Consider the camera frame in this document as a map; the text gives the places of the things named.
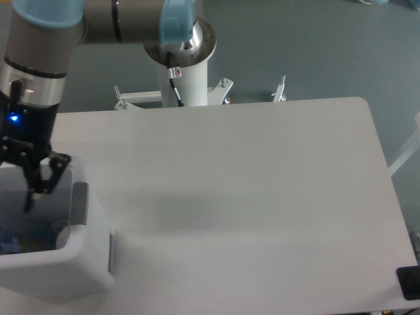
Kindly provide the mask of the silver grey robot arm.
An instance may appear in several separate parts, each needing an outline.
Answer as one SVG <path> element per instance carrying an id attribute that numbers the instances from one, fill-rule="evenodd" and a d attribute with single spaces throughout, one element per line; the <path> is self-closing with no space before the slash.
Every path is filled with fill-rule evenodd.
<path id="1" fill-rule="evenodd" d="M 23 210 L 50 194 L 71 159 L 51 136 L 73 50 L 85 43 L 187 41 L 193 1 L 13 1 L 1 70 L 1 162 L 21 168 Z"/>

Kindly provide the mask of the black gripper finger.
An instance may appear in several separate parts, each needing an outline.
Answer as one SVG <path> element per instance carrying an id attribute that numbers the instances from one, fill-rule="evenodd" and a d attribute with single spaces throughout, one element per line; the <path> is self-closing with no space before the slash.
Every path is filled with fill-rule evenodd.
<path id="1" fill-rule="evenodd" d="M 44 179 L 41 174 L 41 167 L 38 167 L 35 173 L 35 194 L 51 194 L 58 182 L 60 181 L 64 171 L 70 164 L 72 158 L 68 154 L 52 151 L 49 156 L 50 177 Z"/>
<path id="2" fill-rule="evenodd" d="M 34 194 L 39 193 L 41 171 L 36 160 L 35 145 L 31 142 L 16 140 L 8 136 L 1 137 L 1 163 L 5 162 L 20 167 L 27 183 L 24 212 L 29 213 L 34 205 Z"/>

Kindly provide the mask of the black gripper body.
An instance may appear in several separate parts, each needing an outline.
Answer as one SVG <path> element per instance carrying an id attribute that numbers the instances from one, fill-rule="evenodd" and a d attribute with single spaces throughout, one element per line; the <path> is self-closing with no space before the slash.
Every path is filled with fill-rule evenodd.
<path id="1" fill-rule="evenodd" d="M 18 103 L 1 93 L 1 161 L 17 164 L 25 152 L 31 164 L 38 164 L 51 152 L 51 135 L 58 104 L 35 106 Z"/>

